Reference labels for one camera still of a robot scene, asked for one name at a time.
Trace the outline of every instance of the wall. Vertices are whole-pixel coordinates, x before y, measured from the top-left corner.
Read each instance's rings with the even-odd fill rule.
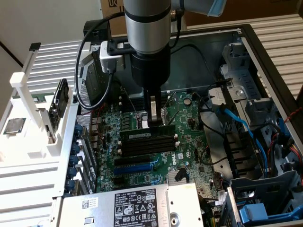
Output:
[[[31,43],[77,40],[87,20],[100,19],[99,0],[0,0],[0,40],[24,63]],[[20,67],[0,47],[0,116]]]

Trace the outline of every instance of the connector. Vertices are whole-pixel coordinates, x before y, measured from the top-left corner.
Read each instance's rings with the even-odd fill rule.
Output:
[[[125,58],[123,55],[111,56],[107,53],[107,41],[101,43],[100,62],[104,73],[113,74],[125,69]]]
[[[289,138],[285,146],[282,147],[282,158],[285,158],[290,153],[290,147],[294,144],[294,140]]]

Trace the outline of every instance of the silver cylinder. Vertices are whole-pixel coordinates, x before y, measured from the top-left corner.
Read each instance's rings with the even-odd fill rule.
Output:
[[[127,37],[139,53],[161,51],[170,39],[170,0],[124,0]]]
[[[170,39],[170,13],[151,23],[141,23],[125,16],[129,44],[139,53],[154,54],[162,50]]]
[[[160,14],[169,6],[170,0],[124,0],[125,10],[138,17]]]

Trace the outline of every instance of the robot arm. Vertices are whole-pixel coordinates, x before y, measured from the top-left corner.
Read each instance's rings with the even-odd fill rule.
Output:
[[[184,8],[186,11],[219,17],[227,0],[171,0],[173,9]]]
[[[131,54],[132,75],[144,89],[150,127],[162,124],[160,88],[170,75],[171,7],[218,17],[225,3],[226,0],[124,0],[128,42],[136,51]]]

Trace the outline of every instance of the cardboard box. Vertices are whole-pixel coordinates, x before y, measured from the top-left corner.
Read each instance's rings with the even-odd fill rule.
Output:
[[[103,16],[124,11],[123,0],[100,0]],[[187,26],[217,23],[233,20],[246,20],[261,17],[274,17],[298,13],[301,0],[227,0],[220,17],[208,17],[185,12]],[[113,35],[126,34],[125,18],[110,21]]]
[[[100,0],[103,17],[113,13],[123,12],[123,0]],[[126,34],[125,17],[118,17],[110,20],[110,30],[112,35]]]
[[[220,17],[185,12],[187,26],[298,13],[300,0],[227,0]]]

